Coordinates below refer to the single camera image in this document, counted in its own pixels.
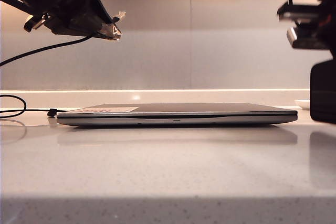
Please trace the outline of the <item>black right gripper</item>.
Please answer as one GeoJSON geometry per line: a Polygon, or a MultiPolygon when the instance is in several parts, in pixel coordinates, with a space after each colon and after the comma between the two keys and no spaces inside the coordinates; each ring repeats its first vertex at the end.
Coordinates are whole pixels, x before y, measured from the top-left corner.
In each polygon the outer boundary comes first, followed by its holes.
{"type": "Polygon", "coordinates": [[[288,0],[277,10],[279,21],[293,22],[287,38],[293,49],[328,50],[335,59],[335,3],[294,4],[288,0]]]}

